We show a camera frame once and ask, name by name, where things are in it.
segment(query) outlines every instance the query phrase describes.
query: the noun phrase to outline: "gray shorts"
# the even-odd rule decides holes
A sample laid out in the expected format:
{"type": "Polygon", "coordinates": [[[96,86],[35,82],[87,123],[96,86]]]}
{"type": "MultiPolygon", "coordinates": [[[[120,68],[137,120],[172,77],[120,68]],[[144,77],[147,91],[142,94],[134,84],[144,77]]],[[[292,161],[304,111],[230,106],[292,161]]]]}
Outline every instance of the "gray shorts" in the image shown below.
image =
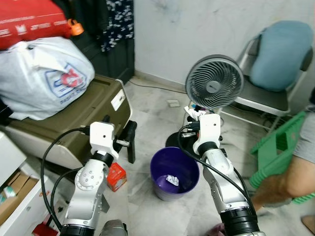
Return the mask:
{"type": "Polygon", "coordinates": [[[294,155],[315,163],[315,113],[307,112],[294,155]]]}

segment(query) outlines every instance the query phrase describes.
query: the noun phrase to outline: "purple trash bin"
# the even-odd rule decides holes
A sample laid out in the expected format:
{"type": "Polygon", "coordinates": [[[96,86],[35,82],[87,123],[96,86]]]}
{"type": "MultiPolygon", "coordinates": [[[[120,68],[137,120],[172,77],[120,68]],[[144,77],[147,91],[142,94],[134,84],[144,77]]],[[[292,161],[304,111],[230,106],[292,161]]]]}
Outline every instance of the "purple trash bin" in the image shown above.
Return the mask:
{"type": "Polygon", "coordinates": [[[184,154],[178,147],[165,147],[151,160],[151,177],[156,195],[164,201],[181,198],[191,191],[199,180],[197,162],[184,154]],[[177,177],[179,186],[166,180],[167,176],[177,177]]]}

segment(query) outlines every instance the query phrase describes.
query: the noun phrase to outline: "baseboard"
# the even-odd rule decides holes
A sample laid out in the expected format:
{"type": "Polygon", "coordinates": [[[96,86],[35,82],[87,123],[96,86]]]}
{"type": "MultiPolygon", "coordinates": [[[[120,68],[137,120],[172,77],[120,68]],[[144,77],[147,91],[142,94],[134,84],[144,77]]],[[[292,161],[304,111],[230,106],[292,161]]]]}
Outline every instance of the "baseboard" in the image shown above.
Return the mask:
{"type": "Polygon", "coordinates": [[[175,81],[171,81],[171,80],[161,78],[155,75],[147,74],[138,70],[135,70],[134,75],[141,79],[150,80],[150,81],[153,81],[153,82],[165,85],[165,86],[172,87],[177,90],[185,91],[185,84],[182,84],[179,82],[175,82],[175,81]]]}

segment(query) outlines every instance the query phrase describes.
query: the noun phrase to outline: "person's leg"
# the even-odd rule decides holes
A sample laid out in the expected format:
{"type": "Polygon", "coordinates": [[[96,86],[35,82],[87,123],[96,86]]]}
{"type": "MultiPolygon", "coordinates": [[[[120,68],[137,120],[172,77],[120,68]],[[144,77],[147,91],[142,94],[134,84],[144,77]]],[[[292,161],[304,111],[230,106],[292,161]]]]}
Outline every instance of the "person's leg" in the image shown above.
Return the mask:
{"type": "Polygon", "coordinates": [[[293,156],[287,171],[266,178],[252,197],[255,210],[265,204],[283,202],[288,198],[315,192],[315,164],[293,156]]]}

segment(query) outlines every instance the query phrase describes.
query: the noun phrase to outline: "blue cushion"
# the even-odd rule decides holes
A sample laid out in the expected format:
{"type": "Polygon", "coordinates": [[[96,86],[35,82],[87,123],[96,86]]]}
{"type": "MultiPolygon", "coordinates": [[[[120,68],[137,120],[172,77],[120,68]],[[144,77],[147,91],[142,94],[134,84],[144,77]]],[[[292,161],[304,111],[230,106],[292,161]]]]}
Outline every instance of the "blue cushion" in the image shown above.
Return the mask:
{"type": "Polygon", "coordinates": [[[297,79],[312,42],[313,31],[305,23],[280,21],[268,27],[262,34],[250,81],[270,91],[286,89],[297,79]]]}

